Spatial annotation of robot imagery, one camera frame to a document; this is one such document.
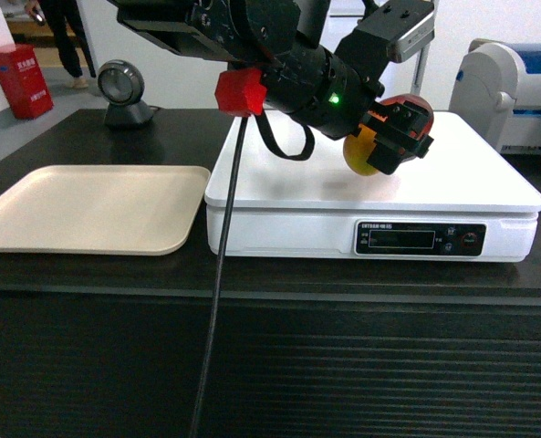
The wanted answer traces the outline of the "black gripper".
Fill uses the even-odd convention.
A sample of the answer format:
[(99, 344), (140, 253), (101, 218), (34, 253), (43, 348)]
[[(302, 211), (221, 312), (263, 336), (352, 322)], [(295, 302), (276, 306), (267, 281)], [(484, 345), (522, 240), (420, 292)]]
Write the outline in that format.
[[(292, 113), (292, 120), (315, 128), (332, 140), (341, 139), (358, 127), (375, 98), (383, 93), (380, 77), (389, 64), (388, 42), (375, 35), (374, 30), (361, 22), (341, 39), (333, 53), (325, 52), (318, 88), (301, 109)], [(428, 135), (430, 104), (426, 100), (382, 100), (369, 114), (406, 134), (392, 138), (374, 132), (375, 146), (366, 164), (391, 175), (401, 164), (426, 156), (434, 141)]]

